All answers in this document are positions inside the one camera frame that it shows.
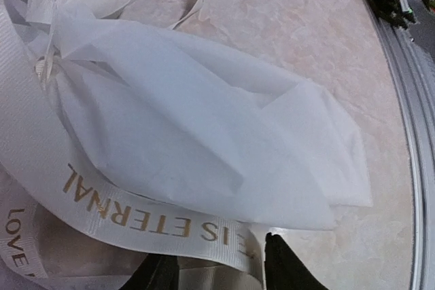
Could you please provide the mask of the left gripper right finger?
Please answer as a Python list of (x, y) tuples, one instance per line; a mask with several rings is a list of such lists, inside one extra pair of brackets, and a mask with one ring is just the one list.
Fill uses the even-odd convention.
[(264, 271), (268, 290), (328, 290), (278, 234), (266, 235)]

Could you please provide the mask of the cream ribbon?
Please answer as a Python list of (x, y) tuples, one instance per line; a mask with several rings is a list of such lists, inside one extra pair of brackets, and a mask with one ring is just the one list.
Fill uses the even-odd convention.
[[(176, 256), (179, 289), (261, 289), (260, 247), (239, 222), (161, 205), (117, 188), (76, 149), (43, 90), (53, 9), (70, 0), (1, 0), (1, 258), (46, 289), (124, 289), (133, 275), (48, 278), (36, 253), (42, 206), (100, 242)], [(112, 15), (125, 0), (103, 0)]]

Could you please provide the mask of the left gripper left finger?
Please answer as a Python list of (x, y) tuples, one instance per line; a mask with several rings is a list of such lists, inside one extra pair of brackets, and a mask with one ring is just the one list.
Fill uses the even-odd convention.
[(176, 256), (148, 254), (124, 284), (124, 290), (178, 290), (179, 264)]

